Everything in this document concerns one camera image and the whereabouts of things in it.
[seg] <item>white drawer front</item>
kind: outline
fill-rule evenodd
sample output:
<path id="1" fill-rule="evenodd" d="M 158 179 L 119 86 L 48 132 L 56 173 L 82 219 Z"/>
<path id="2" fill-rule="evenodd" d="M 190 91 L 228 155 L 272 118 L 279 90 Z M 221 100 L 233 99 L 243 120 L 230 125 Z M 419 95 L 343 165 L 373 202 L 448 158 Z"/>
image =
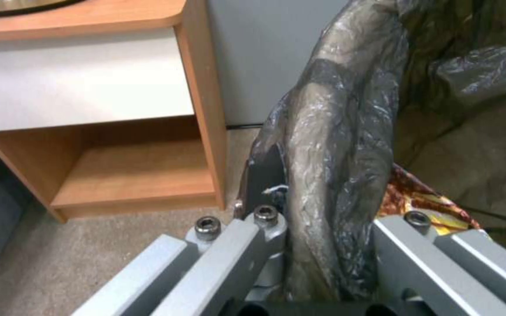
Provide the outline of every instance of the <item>white drawer front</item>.
<path id="1" fill-rule="evenodd" d="M 193 113 L 171 28 L 0 43 L 0 130 Z"/>

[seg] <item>round metal object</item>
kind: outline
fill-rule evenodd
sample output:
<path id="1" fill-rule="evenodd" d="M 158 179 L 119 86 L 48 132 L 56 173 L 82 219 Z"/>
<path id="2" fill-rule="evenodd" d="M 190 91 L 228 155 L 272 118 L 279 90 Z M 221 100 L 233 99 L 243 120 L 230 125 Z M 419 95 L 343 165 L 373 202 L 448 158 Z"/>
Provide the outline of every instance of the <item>round metal object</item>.
<path id="1" fill-rule="evenodd" d="M 278 211 L 271 205 L 259 205 L 253 210 L 255 216 L 255 224 L 269 228 L 278 224 Z"/>
<path id="2" fill-rule="evenodd" d="M 403 219 L 421 234 L 426 234 L 430 227 L 430 218 L 423 212 L 409 211 L 403 215 Z"/>
<path id="3" fill-rule="evenodd" d="M 200 240 L 214 240 L 221 232 L 220 220 L 214 216 L 201 217 L 196 221 L 195 232 Z"/>
<path id="4" fill-rule="evenodd" d="M 0 0 L 0 16 L 48 10 L 82 0 Z"/>

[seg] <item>beige carpet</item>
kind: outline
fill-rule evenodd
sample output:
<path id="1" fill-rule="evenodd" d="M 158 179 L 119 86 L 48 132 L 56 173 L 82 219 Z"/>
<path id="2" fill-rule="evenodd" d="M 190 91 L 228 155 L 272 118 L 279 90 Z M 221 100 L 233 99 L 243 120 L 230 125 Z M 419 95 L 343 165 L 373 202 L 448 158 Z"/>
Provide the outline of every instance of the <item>beige carpet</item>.
<path id="1" fill-rule="evenodd" d="M 258 129 L 228 132 L 226 200 L 235 198 Z M 161 234 L 183 238 L 217 208 L 75 219 L 58 224 L 40 206 L 23 216 L 0 258 L 0 316 L 68 315 Z"/>

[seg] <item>table top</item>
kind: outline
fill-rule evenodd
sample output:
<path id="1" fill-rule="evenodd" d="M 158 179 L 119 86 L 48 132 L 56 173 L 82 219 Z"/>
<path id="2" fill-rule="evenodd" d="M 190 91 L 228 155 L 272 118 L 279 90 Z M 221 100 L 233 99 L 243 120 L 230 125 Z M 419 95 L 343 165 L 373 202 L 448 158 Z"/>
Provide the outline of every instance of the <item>table top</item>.
<path id="1" fill-rule="evenodd" d="M 54 10 L 0 18 L 0 40 L 171 27 L 185 0 L 83 0 Z"/>

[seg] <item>open shelf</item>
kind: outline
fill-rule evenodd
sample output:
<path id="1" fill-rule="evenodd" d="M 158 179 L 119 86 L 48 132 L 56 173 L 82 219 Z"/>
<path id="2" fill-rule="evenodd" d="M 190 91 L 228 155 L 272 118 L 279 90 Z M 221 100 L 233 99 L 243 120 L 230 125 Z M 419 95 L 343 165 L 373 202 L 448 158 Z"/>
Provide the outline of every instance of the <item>open shelf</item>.
<path id="1" fill-rule="evenodd" d="M 200 139 L 89 148 L 52 202 L 55 208 L 214 194 Z"/>
<path id="2" fill-rule="evenodd" d="M 217 205 L 195 116 L 2 131 L 0 151 L 59 219 Z"/>
<path id="3" fill-rule="evenodd" d="M 53 208 L 214 196 L 192 116 L 69 126 L 84 146 Z"/>

